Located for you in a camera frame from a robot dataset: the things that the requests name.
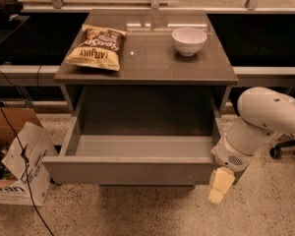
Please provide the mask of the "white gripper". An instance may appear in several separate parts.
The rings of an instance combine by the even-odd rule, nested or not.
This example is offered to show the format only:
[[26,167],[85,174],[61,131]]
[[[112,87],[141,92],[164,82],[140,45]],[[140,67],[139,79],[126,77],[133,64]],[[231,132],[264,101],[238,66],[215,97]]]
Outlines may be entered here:
[[244,171],[254,157],[236,150],[227,142],[226,137],[222,137],[218,141],[211,153],[215,162],[221,167],[213,170],[210,175],[210,189],[207,199],[211,203],[218,205],[235,181],[234,172]]

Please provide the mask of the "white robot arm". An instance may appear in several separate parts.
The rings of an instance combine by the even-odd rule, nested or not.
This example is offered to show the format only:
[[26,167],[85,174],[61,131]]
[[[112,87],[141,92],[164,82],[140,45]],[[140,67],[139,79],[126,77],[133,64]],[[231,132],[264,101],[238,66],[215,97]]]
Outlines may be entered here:
[[211,150],[218,167],[209,179],[207,200],[218,205],[258,148],[282,135],[295,140],[295,98],[269,88],[249,88],[238,98],[239,117]]

